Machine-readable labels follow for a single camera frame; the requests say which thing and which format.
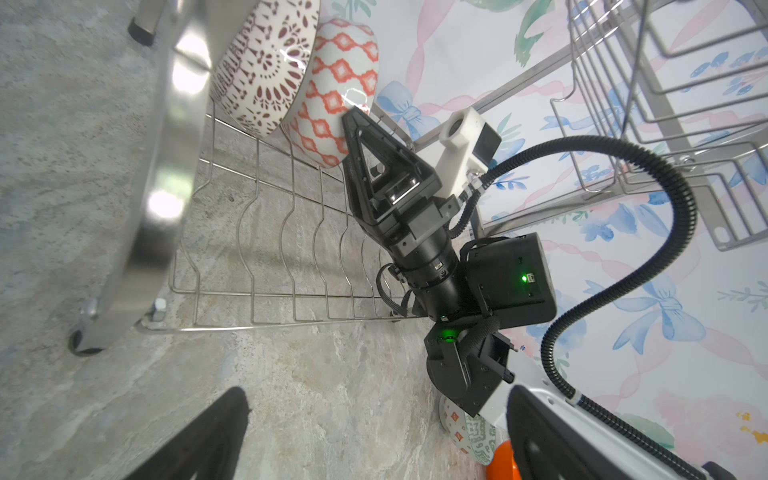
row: orange object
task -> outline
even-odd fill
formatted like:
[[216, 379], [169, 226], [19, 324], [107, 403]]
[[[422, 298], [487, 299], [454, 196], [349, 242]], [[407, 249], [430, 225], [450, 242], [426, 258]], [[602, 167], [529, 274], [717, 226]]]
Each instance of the orange object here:
[[522, 480], [509, 440], [498, 446], [493, 461], [485, 467], [485, 476], [488, 480]]

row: black control box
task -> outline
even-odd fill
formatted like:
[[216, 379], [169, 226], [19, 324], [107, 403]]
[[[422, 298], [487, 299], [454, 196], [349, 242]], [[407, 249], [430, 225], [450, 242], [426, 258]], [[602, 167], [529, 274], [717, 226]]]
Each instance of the black control box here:
[[502, 329], [545, 323], [558, 312], [549, 269], [536, 233], [477, 240], [466, 255], [469, 288], [483, 316], [497, 316]]

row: gray stone surface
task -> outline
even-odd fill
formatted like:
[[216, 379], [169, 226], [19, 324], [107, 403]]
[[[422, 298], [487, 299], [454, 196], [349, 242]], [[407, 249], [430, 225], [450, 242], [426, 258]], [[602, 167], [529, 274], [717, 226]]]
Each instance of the gray stone surface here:
[[[243, 387], [253, 409], [237, 478], [482, 478], [436, 417], [426, 320], [216, 335], [131, 331], [89, 359], [67, 351], [78, 308], [114, 259], [141, 161], [157, 47], [127, 36], [135, 7], [0, 4], [0, 478], [122, 478], [231, 386]], [[252, 167], [254, 142], [223, 130], [217, 161]], [[284, 155], [261, 160], [263, 179], [290, 187]], [[200, 172], [205, 178], [205, 164]], [[316, 170], [296, 167], [299, 192], [317, 198], [312, 177]], [[290, 197], [268, 190], [244, 216], [241, 241], [258, 268], [257, 289], [290, 291], [276, 250]], [[324, 181], [323, 193], [343, 208], [338, 182]], [[185, 241], [204, 288], [250, 287], [233, 223], [254, 194], [253, 182], [217, 170], [196, 199]], [[319, 214], [298, 200], [286, 225], [286, 263], [300, 292], [323, 291], [307, 249]], [[329, 214], [318, 233], [331, 293], [349, 288], [334, 256], [344, 226], [342, 214]], [[345, 236], [345, 251], [359, 248], [356, 234]], [[366, 258], [377, 255], [365, 245]], [[357, 269], [349, 275], [356, 293], [369, 288], [372, 263], [363, 272], [345, 257], [344, 268]], [[194, 281], [182, 262], [177, 280]], [[193, 299], [167, 298], [165, 324], [189, 324]], [[300, 316], [325, 316], [324, 304], [299, 307]], [[250, 304], [205, 297], [200, 311], [207, 323], [241, 324]], [[291, 316], [290, 304], [259, 302], [259, 321]]]

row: green led light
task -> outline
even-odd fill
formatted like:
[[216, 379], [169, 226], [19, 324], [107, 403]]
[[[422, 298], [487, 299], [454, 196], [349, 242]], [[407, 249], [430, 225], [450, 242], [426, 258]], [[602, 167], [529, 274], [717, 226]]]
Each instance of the green led light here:
[[458, 330], [446, 329], [442, 331], [442, 341], [445, 343], [454, 343], [458, 336]]

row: white bowl with red pattern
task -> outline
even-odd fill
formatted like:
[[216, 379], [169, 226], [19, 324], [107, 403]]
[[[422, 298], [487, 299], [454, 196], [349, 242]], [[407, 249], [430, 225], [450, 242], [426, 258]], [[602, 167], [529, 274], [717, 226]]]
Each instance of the white bowl with red pattern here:
[[214, 72], [211, 96], [248, 134], [275, 131], [299, 94], [319, 0], [259, 2]]
[[373, 31], [341, 18], [320, 24], [310, 68], [283, 124], [297, 148], [321, 167], [349, 153], [341, 117], [351, 107], [370, 112], [379, 78]]

